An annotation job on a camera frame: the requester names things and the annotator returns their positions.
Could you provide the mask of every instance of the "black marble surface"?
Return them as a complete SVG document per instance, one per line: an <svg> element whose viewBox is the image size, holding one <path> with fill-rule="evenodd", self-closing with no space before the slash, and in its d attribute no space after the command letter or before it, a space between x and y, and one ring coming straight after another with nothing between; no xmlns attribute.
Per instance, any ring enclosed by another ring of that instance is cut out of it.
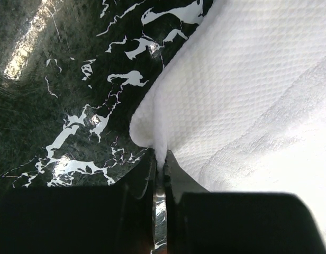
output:
<svg viewBox="0 0 326 254"><path fill-rule="evenodd" d="M109 185L135 109L212 0L0 1L0 196Z"/></svg>

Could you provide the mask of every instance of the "waffle-textured towel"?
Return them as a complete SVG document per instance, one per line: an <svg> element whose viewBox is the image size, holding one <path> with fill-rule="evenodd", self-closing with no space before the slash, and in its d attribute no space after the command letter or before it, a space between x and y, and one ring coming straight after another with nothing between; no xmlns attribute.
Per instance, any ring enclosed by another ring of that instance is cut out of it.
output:
<svg viewBox="0 0 326 254"><path fill-rule="evenodd" d="M326 0L217 0L135 112L212 191L284 191L326 242Z"/></svg>

